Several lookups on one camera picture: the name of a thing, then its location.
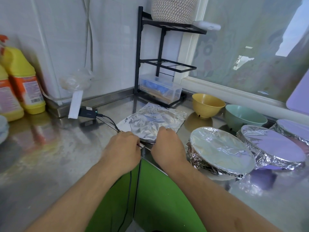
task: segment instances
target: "yellow bowl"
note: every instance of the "yellow bowl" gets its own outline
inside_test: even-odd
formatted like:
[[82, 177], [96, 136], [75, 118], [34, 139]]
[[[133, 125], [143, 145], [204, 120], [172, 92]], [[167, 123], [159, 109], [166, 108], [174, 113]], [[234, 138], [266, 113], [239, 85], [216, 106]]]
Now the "yellow bowl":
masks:
[[203, 118], [213, 117], [225, 107], [225, 102], [209, 94], [193, 94], [192, 98], [193, 110]]

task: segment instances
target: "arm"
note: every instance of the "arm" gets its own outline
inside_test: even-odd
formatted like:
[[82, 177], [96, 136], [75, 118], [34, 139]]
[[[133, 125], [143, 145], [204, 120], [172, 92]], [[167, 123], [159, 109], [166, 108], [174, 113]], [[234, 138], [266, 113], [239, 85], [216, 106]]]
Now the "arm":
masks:
[[160, 128], [151, 154], [186, 195], [208, 232], [281, 231], [196, 170], [173, 130]]
[[123, 174], [133, 170], [141, 159], [139, 138], [131, 132], [113, 136], [102, 158], [26, 232], [85, 231], [106, 192]]

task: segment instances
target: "yellow plastic bottle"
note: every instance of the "yellow plastic bottle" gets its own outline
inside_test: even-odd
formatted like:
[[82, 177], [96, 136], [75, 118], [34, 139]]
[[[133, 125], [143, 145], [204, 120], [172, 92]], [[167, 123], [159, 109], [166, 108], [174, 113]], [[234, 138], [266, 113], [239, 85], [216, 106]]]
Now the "yellow plastic bottle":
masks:
[[9, 74], [11, 85], [22, 107], [29, 114], [45, 111], [45, 101], [40, 91], [36, 72], [22, 52], [13, 47], [2, 50], [0, 64]]
[[20, 119], [24, 116], [12, 86], [9, 82], [9, 75], [0, 65], [0, 114], [5, 116], [8, 121]]

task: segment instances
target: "foil-covered plate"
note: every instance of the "foil-covered plate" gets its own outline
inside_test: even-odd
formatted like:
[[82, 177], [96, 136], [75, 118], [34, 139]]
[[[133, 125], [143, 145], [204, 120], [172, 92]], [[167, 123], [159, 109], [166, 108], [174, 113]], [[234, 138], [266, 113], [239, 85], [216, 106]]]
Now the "foil-covered plate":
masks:
[[131, 131], [141, 141], [154, 144], [161, 126], [177, 132], [186, 117], [187, 113], [183, 111], [147, 103], [138, 112], [120, 121], [117, 127], [124, 132]]
[[302, 149], [285, 136], [255, 125], [244, 125], [237, 137], [256, 157], [256, 168], [272, 165], [294, 170], [304, 166], [306, 155]]
[[242, 179], [255, 166], [248, 147], [232, 134], [212, 127], [195, 129], [186, 146], [191, 164], [213, 174]]
[[298, 145], [305, 154], [309, 154], [309, 126], [282, 119], [277, 120], [270, 129], [286, 136]]

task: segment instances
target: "frosted glass window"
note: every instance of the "frosted glass window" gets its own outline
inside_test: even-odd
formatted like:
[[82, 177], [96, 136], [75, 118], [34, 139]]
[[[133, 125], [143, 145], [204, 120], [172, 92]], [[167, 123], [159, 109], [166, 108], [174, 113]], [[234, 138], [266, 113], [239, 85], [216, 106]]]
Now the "frosted glass window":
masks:
[[309, 0], [209, 0], [189, 76], [286, 102], [309, 68]]

